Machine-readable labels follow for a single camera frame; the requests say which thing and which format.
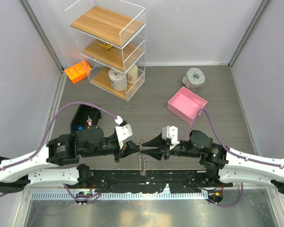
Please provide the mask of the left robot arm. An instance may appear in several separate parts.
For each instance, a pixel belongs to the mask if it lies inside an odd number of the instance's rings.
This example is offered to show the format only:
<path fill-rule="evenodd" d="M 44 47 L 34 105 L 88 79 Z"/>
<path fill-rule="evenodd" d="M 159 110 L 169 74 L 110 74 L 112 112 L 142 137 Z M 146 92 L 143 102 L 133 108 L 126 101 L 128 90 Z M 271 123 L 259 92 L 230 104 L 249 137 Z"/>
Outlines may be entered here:
<path fill-rule="evenodd" d="M 123 157 L 138 153 L 139 147 L 130 140 L 133 133 L 129 125 L 117 126 L 105 137 L 95 125 L 64 134 L 33 151 L 17 158 L 0 156 L 0 193 L 17 193 L 37 184 L 66 184 L 70 188 L 91 185 L 90 168 L 79 164 L 80 158 L 112 155 L 119 162 Z M 78 164 L 63 169 L 62 166 Z"/>

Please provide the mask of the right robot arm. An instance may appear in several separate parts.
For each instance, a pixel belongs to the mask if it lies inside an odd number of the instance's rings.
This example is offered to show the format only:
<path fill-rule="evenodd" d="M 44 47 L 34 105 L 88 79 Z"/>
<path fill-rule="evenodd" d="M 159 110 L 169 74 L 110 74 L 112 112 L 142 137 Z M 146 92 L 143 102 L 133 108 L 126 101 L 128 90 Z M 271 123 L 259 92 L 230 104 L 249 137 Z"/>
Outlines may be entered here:
<path fill-rule="evenodd" d="M 284 158 L 268 158 L 244 153 L 213 142 L 201 131 L 193 130 L 189 140 L 176 140 L 175 132 L 161 133 L 142 144 L 142 152 L 157 160 L 170 156 L 198 158 L 206 168 L 209 186 L 248 183 L 275 187 L 284 194 Z"/>

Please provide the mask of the metal keyring disc with rings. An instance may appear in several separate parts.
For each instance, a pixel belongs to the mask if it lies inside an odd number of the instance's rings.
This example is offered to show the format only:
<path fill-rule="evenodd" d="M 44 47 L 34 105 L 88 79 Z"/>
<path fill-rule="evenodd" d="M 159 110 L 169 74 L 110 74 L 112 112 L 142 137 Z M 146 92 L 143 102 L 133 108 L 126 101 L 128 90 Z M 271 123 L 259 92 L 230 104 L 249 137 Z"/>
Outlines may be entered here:
<path fill-rule="evenodd" d="M 137 146 L 139 147 L 138 158 L 139 158 L 139 173 L 141 176 L 146 177 L 146 157 L 141 153 L 142 150 L 143 139 L 139 139 L 137 142 Z"/>

